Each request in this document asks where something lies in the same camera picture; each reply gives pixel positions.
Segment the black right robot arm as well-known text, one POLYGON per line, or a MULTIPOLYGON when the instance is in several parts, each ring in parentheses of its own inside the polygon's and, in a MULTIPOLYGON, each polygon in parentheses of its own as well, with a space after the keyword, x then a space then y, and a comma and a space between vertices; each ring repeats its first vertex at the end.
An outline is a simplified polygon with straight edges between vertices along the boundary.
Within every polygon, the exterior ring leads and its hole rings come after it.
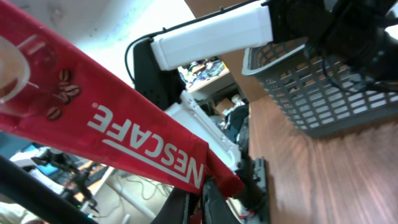
MULTIPOLYGON (((1 157, 1 193, 49 223, 96 223, 5 157, 1 157)), ((201 198, 184 190, 173 190, 152 223, 233 224, 239 220, 216 182, 207 179, 201 198)))

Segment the red Nescafe stick sachet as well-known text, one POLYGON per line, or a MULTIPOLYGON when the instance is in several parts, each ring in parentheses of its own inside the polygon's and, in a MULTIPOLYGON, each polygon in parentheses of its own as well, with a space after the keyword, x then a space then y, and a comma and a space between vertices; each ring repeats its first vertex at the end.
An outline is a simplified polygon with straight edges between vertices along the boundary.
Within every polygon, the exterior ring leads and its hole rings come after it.
POLYGON ((9 1, 1 2, 1 129, 200 194, 244 185, 209 144, 9 1))

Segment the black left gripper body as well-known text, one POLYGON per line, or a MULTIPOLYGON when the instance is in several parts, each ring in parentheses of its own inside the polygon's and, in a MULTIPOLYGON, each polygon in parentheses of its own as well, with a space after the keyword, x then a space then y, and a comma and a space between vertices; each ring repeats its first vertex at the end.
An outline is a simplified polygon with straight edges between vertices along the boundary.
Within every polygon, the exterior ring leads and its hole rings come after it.
POLYGON ((322 39, 327 54, 336 55, 371 81, 370 90, 397 90, 397 39, 386 28, 397 24, 391 15, 395 0, 339 0, 334 20, 322 39))

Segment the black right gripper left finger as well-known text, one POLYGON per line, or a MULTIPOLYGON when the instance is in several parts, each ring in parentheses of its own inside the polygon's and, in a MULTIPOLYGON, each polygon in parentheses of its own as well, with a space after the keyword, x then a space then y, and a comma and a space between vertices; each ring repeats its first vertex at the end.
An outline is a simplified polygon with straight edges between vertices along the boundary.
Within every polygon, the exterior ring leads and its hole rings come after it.
POLYGON ((189 224, 189 197, 189 192, 174 188, 150 224, 189 224))

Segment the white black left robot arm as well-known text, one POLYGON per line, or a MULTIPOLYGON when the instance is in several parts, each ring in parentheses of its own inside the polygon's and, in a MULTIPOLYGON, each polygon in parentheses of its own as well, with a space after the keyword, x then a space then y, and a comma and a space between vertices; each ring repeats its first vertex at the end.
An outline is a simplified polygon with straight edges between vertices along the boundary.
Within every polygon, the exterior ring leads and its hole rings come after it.
POLYGON ((244 51, 291 123, 324 137, 397 113, 394 1, 246 1, 131 42, 136 90, 161 109, 177 100, 178 67, 244 51))

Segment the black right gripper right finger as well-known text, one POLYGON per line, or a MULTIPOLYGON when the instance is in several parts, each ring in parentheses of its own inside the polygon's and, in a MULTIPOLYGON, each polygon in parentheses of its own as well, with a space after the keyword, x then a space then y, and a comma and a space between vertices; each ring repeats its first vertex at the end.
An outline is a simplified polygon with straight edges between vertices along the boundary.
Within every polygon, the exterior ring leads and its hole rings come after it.
POLYGON ((240 224, 214 179, 207 179, 203 184, 201 210, 203 224, 240 224))

